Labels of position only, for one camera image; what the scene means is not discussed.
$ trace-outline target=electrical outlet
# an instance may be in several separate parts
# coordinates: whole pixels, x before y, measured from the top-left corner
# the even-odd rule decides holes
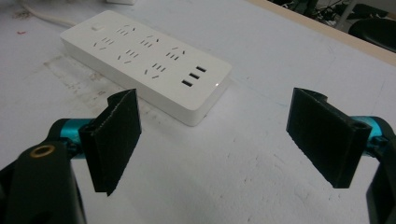
[[[72,57],[189,126],[229,85],[228,63],[113,11],[61,38]]]

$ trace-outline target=table surface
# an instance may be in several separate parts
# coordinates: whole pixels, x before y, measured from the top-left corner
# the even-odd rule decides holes
[[[114,10],[233,66],[232,84],[196,127],[139,99],[143,132],[111,196],[94,192],[84,160],[72,161],[88,223],[369,223],[365,192],[378,162],[363,157],[350,189],[333,189],[286,125],[294,87],[327,95],[348,115],[396,124],[395,54],[381,60],[319,31],[324,25],[243,0],[29,4],[75,22]],[[4,167],[55,120],[95,118],[122,88],[68,56],[59,37],[66,27],[13,0],[0,3],[0,27]]]

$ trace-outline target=power cord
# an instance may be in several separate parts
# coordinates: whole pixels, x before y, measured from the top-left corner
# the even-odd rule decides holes
[[[21,0],[21,5],[30,13],[32,13],[34,16],[38,17],[39,19],[43,20],[43,21],[50,21],[50,22],[54,22],[54,23],[58,23],[61,25],[66,25],[66,26],[75,26],[77,25],[75,22],[72,21],[68,21],[68,20],[64,20],[62,18],[58,18],[58,17],[53,17],[50,15],[45,15],[43,13],[40,13],[34,9],[32,9],[26,2],[25,0]]]

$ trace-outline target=socket hole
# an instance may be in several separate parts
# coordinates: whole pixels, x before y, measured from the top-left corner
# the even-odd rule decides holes
[[[206,69],[204,69],[203,67],[197,66],[196,67],[198,70],[200,70],[201,72],[206,72]]]
[[[190,77],[193,77],[195,79],[199,79],[199,77],[197,75],[193,74],[193,73],[190,73]]]
[[[181,81],[181,83],[183,83],[184,85],[186,85],[188,87],[192,86],[192,84],[190,82],[186,81],[186,80]]]

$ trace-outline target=white power strip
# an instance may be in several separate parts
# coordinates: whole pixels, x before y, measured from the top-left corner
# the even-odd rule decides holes
[[[189,126],[229,85],[228,63],[113,11],[61,38],[72,57]]]

